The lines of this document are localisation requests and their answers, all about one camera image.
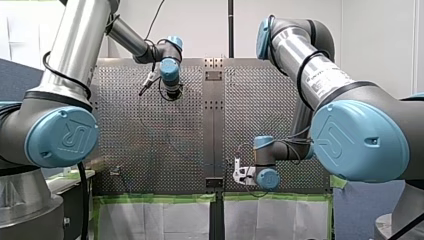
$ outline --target universal robots logo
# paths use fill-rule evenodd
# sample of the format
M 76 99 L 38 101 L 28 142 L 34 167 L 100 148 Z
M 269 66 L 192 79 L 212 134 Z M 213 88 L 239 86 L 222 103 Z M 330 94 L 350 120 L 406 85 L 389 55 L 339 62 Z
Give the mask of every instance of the universal robots logo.
M 59 149 L 73 153 L 84 153 L 90 133 L 90 126 L 74 120 L 67 121 L 62 146 Z

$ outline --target metal stand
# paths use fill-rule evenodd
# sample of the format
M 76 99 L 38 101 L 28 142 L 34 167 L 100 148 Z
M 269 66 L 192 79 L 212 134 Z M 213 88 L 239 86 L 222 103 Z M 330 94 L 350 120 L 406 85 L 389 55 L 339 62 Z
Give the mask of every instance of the metal stand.
M 216 195 L 216 201 L 210 205 L 210 240 L 225 240 L 224 226 L 224 167 L 223 135 L 224 135 L 224 88 L 223 59 L 204 59 L 203 102 L 205 133 L 205 177 L 208 193 Z
M 375 223 L 375 240 L 387 240 L 424 212 L 424 190 L 408 183 L 392 214 L 379 217 Z M 424 223 L 403 235 L 401 240 L 424 239 Z
M 0 239 L 62 240 L 63 200 L 41 170 L 0 177 Z

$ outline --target ur logo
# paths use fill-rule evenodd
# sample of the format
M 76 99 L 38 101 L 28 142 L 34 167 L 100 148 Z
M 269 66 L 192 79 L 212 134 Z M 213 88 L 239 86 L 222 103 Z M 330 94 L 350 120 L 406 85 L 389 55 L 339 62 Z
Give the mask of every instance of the ur logo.
M 324 124 L 315 143 L 323 150 L 329 159 L 338 166 L 343 161 L 343 148 L 354 144 L 351 134 L 343 129 L 337 121 L 329 117 Z
M 84 153 L 90 134 L 90 126 L 69 120 L 65 124 L 62 144 L 60 144 L 59 149 L 73 153 Z

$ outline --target metal bracket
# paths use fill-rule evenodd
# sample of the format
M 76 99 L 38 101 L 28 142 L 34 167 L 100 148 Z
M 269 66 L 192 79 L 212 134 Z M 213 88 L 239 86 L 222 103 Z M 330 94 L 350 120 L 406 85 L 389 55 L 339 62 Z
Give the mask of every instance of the metal bracket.
M 223 177 L 206 178 L 206 188 L 222 188 L 224 186 Z
M 206 81 L 222 81 L 222 71 L 206 71 Z

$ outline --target metal pole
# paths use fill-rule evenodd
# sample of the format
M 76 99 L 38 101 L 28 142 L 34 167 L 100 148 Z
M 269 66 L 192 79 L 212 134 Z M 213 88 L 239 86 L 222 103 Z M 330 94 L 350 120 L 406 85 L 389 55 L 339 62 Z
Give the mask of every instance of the metal pole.
M 234 0 L 228 0 L 228 41 L 229 58 L 234 58 Z

